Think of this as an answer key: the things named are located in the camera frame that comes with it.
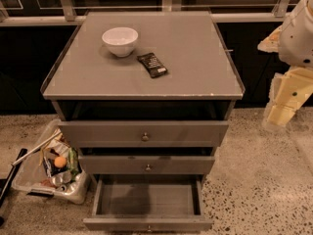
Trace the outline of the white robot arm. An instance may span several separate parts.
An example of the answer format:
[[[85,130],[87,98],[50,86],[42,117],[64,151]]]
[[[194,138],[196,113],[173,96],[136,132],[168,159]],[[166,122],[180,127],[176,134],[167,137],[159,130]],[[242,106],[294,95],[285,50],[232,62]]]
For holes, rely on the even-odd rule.
[[[264,112],[265,125],[285,127],[313,94],[313,0],[300,0],[257,49],[290,66],[274,75]]]

